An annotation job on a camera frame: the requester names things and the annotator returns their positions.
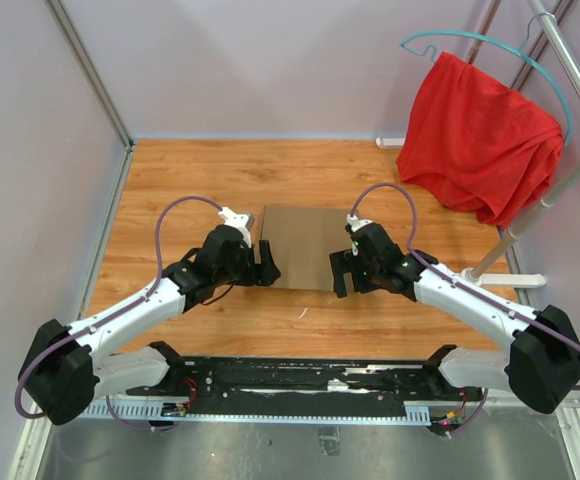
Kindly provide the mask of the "brown cardboard box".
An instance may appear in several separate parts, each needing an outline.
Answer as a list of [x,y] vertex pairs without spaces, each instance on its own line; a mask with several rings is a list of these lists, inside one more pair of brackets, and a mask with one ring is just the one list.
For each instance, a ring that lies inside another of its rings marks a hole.
[[281,273],[273,286],[332,292],[329,255],[351,246],[347,214],[339,208],[265,206],[260,238],[269,242]]

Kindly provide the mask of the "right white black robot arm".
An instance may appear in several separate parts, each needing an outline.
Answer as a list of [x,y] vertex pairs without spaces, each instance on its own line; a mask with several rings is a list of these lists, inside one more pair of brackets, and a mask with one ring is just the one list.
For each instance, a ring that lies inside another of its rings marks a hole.
[[430,357],[425,392],[444,400],[458,388],[509,391],[523,404],[552,413],[580,381],[580,342],[568,315],[534,310],[463,280],[436,258],[404,253],[385,229],[349,215],[350,248],[330,254],[333,290],[340,298],[384,290],[434,307],[486,335],[498,351],[447,345]]

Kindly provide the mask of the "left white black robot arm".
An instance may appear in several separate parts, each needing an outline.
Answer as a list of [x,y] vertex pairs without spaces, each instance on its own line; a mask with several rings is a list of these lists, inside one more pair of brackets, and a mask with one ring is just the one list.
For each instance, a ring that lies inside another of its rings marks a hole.
[[94,400],[134,388],[173,395],[183,386],[184,371],[171,347],[156,343],[126,354],[119,348],[206,303],[219,287],[266,287],[280,276],[269,241],[251,246],[242,230],[219,225],[201,247],[113,307],[70,325],[55,319],[44,323],[23,362],[15,394],[28,394],[55,425],[74,420]]

